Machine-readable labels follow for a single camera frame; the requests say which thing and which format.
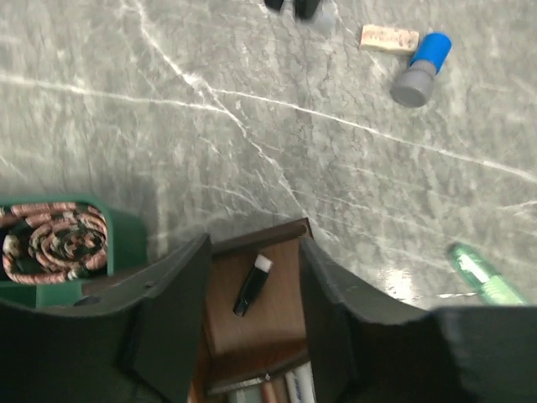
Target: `black marker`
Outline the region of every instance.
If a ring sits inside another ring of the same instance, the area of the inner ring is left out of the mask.
[[[256,300],[269,277],[269,271],[272,267],[272,260],[259,254],[255,259],[253,267],[248,273],[241,290],[238,293],[237,301],[233,307],[233,313],[238,317],[243,317],[248,307]]]

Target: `rope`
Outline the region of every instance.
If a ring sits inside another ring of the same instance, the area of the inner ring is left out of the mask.
[[[107,225],[92,206],[74,202],[0,207],[3,269],[21,284],[89,277],[107,266]]]

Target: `gray cap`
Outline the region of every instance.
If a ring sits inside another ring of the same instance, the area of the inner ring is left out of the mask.
[[[392,85],[390,94],[404,107],[423,107],[429,101],[436,66],[427,60],[415,61]]]

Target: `green tube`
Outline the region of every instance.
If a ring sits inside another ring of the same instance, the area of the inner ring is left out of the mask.
[[[447,258],[464,280],[489,305],[528,305],[528,301],[510,285],[494,266],[471,246],[454,243]]]

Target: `white cap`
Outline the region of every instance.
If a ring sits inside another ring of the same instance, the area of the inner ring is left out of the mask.
[[[265,273],[268,273],[272,267],[272,260],[265,258],[262,254],[258,254],[253,265]]]

